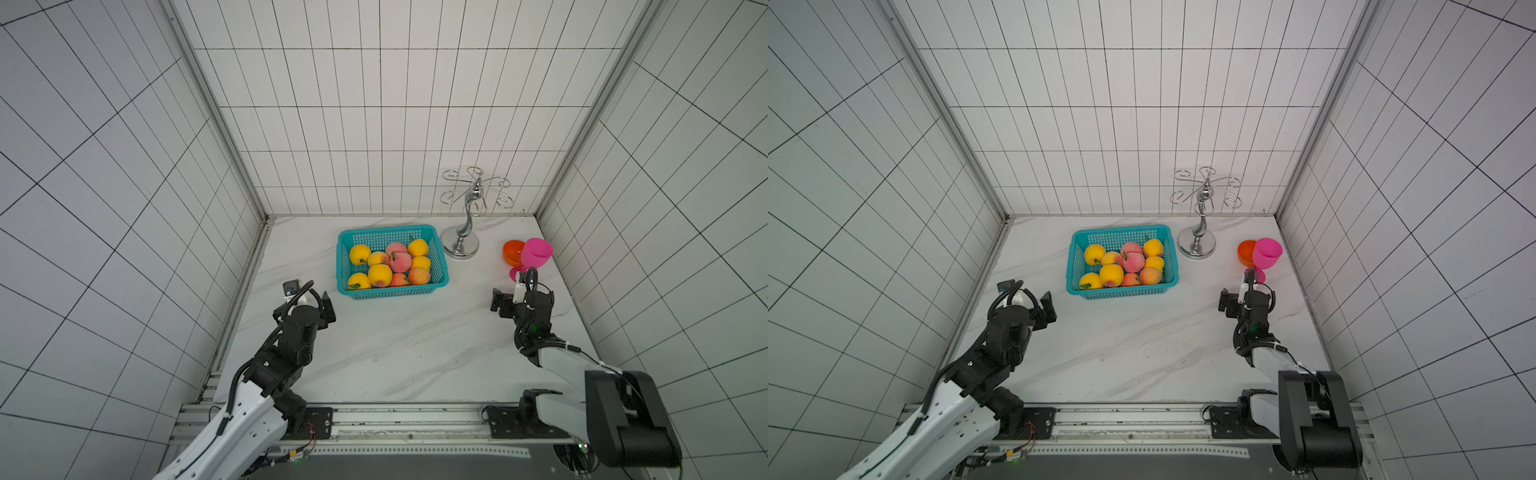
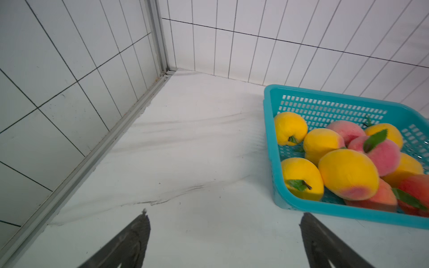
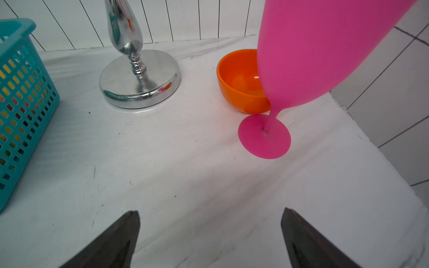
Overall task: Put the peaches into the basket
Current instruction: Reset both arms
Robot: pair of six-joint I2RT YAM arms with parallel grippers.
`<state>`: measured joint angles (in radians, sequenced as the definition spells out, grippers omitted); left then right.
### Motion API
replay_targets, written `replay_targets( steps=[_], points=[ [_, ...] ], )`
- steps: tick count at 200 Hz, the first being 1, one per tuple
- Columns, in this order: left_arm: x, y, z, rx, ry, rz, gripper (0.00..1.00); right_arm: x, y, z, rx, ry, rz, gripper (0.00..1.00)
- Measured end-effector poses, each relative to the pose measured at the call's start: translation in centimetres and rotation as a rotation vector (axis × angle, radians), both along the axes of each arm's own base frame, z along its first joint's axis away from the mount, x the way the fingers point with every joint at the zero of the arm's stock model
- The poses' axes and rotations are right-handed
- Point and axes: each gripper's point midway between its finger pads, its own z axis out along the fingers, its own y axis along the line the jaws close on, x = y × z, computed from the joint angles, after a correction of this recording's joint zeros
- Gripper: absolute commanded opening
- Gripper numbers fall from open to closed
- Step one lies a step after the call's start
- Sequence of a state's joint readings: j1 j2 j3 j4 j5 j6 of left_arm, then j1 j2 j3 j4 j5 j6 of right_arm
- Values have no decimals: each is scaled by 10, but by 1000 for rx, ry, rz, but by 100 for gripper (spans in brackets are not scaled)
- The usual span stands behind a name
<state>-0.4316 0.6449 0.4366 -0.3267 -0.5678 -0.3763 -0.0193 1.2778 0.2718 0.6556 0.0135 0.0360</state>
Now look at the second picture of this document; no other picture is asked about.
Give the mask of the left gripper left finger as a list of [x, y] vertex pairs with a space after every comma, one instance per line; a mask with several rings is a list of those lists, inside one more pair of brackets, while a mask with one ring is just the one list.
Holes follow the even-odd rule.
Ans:
[[150, 220], [143, 210], [120, 233], [99, 249], [82, 268], [141, 268], [150, 237]]

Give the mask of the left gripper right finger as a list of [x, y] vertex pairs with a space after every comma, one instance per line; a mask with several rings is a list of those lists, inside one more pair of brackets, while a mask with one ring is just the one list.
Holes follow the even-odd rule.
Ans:
[[311, 213], [303, 214], [299, 226], [311, 268], [373, 267]]

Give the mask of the yellow peach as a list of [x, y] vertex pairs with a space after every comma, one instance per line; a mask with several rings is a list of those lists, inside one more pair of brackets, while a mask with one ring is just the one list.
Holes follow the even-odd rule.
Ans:
[[283, 112], [274, 117], [277, 143], [280, 146], [296, 146], [308, 133], [306, 121], [293, 112]]
[[383, 130], [387, 130], [387, 139], [393, 141], [399, 147], [399, 149], [403, 148], [403, 144], [404, 144], [403, 136], [398, 130], [398, 128], [396, 128], [392, 124], [388, 124], [388, 123], [375, 124], [373, 123], [370, 117], [367, 117], [366, 122], [364, 123], [364, 126], [366, 126], [366, 129], [364, 130], [364, 132], [366, 133], [367, 136], [371, 136]]
[[307, 159], [291, 157], [281, 162], [283, 180], [296, 197], [318, 202], [325, 191], [324, 182], [315, 164]]
[[379, 188], [375, 196], [364, 201], [347, 201], [345, 204], [352, 207], [373, 209], [377, 211], [392, 212], [397, 211], [398, 203], [392, 187], [383, 179], [379, 179]]
[[412, 156], [409, 156], [405, 153], [401, 153], [400, 157], [400, 165], [398, 166], [398, 168], [394, 172], [386, 176], [382, 176], [382, 179], [387, 182], [392, 188], [397, 188], [400, 185], [401, 181], [403, 181], [407, 177], [413, 175], [420, 175], [424, 172], [423, 166]]
[[349, 149], [334, 150], [320, 159], [318, 169], [325, 187], [342, 199], [363, 201], [378, 191], [378, 170], [363, 153]]

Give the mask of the orange-pink peach bottom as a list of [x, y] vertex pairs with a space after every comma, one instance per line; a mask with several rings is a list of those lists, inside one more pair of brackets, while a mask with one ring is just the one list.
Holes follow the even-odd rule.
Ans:
[[305, 158], [316, 166], [327, 153], [343, 147], [345, 147], [344, 139], [337, 132], [327, 128], [316, 128], [310, 131], [303, 141]]

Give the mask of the orange-red peach top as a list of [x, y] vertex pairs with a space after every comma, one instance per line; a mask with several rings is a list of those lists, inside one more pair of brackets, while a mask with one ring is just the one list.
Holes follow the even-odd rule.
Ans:
[[401, 210], [408, 215], [429, 217], [429, 176], [413, 175], [402, 180], [393, 193]]

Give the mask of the pink peach top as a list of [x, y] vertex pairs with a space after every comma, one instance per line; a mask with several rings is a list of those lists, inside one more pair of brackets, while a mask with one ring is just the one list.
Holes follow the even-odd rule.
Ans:
[[387, 138], [388, 130], [352, 140], [348, 149], [365, 154], [375, 165], [379, 176], [386, 176], [400, 165], [401, 153], [398, 145]]

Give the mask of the pink peach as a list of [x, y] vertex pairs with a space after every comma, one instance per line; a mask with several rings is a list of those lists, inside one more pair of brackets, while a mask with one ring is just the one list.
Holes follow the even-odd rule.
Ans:
[[375, 165], [379, 176], [386, 176], [400, 165], [401, 153], [398, 145], [387, 138], [388, 130], [352, 140], [348, 149], [365, 154]]
[[326, 128], [339, 134], [344, 139], [346, 147], [354, 139], [365, 136], [364, 130], [359, 125], [349, 121], [335, 121], [327, 125]]

